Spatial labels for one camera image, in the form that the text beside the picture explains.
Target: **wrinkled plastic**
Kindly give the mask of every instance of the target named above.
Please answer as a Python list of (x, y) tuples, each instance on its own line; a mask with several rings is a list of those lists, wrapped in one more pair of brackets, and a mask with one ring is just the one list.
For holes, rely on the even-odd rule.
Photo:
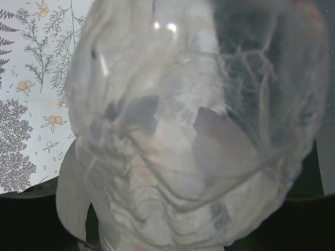
[(104, 249), (250, 233), (299, 175), (327, 81), (311, 1), (97, 0), (65, 94)]

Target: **clear plastic bag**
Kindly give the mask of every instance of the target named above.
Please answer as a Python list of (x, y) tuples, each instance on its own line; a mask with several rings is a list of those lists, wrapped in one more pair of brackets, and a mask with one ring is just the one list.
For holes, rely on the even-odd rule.
[(104, 249), (216, 251), (280, 207), (327, 39), (311, 1), (97, 0), (65, 94)]

